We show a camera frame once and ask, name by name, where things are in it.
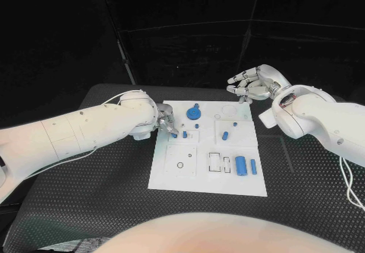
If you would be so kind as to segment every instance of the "black rubber mat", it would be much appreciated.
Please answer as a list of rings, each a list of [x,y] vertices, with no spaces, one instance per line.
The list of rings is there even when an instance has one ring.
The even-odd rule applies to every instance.
[[[236,101],[225,90],[97,85],[81,108],[115,94],[143,89],[163,100]],[[156,144],[128,136],[95,153],[40,174],[11,226],[4,252],[27,252],[82,238],[111,237],[141,222],[183,212],[218,212],[284,224],[355,252],[365,251],[365,212],[346,200],[339,157],[314,137],[294,140],[267,129],[258,114],[271,100],[254,101],[251,113],[268,197],[148,190]],[[350,163],[355,190],[363,199],[363,168]]]

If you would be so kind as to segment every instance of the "black background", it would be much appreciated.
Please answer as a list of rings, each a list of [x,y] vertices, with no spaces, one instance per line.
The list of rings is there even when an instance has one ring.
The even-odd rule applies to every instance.
[[[7,1],[0,9],[0,128],[78,109],[98,83],[131,83],[117,38],[140,85],[224,89],[268,64],[291,84],[365,104],[355,1]],[[0,206],[0,229],[29,185]]]

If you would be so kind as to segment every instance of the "white board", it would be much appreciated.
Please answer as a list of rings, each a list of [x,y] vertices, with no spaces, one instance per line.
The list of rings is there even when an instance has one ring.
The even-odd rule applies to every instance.
[[[265,197],[255,127],[248,103],[224,101],[163,101],[163,103],[173,107],[179,135],[173,138],[167,132],[159,130],[148,189]],[[189,120],[186,111],[195,103],[199,104],[202,116],[198,120]],[[186,138],[183,138],[183,131],[187,132]],[[247,176],[236,175],[235,157],[238,156],[245,157]],[[251,172],[251,159],[255,160],[257,175]]]

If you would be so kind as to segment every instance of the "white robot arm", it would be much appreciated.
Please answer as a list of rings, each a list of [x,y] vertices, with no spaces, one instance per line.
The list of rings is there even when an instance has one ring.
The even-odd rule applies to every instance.
[[[131,91],[123,94],[118,104],[104,103],[0,130],[0,158],[4,162],[0,167],[0,203],[40,168],[127,135],[143,140],[159,127],[177,134],[172,106],[156,104],[143,91]]]
[[[288,83],[281,73],[261,65],[239,73],[228,83],[241,81],[226,90],[241,96],[241,102],[273,99],[271,108],[260,114],[267,128],[278,125],[294,139],[312,134],[323,147],[365,167],[365,106],[336,103],[322,90]]]

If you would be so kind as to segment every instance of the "white cable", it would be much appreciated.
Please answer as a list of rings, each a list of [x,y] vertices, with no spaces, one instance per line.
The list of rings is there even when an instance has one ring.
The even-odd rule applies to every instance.
[[[346,174],[345,174],[343,167],[342,167],[342,159],[343,159],[345,165],[346,165],[346,167],[348,167],[349,182],[348,182]],[[361,203],[359,198],[358,198],[358,196],[355,195],[353,190],[352,190],[352,183],[353,183],[352,170],[350,170],[350,168],[349,168],[349,165],[348,165],[348,162],[346,162],[345,158],[342,158],[342,157],[340,157],[340,171],[342,171],[345,183],[346,183],[346,186],[348,186],[348,190],[346,190],[348,201],[349,201],[356,207],[362,208],[362,210],[365,211],[365,206],[363,206],[363,204]],[[355,203],[355,202],[352,201],[352,199],[350,199],[350,197],[349,197],[349,193],[352,194],[352,196],[353,196],[353,198],[356,199],[358,203]]]
[[[124,95],[125,93],[130,93],[130,92],[141,92],[141,90],[133,90],[133,91],[125,91],[123,93],[120,93],[118,95],[115,95],[111,99],[108,99],[102,104],[105,104],[108,101],[111,101],[114,98],[117,98],[118,96]]]
[[[60,165],[60,164],[63,164],[63,163],[66,163],[66,162],[73,162],[73,161],[76,161],[78,159],[88,157],[88,156],[95,152],[95,150],[97,150],[97,149],[94,149],[94,150],[92,150],[86,155],[84,155],[82,157],[78,157],[78,158],[75,158],[75,159],[71,159],[71,160],[66,160],[66,161],[63,161],[63,162],[56,163],[55,165],[52,165],[52,166],[48,167],[46,169],[37,171],[37,172],[36,172],[35,174],[32,174],[27,178],[36,176],[37,174],[40,174],[42,172],[45,172],[46,170],[49,170],[49,169],[53,168],[55,166],[58,166],[58,165]]]

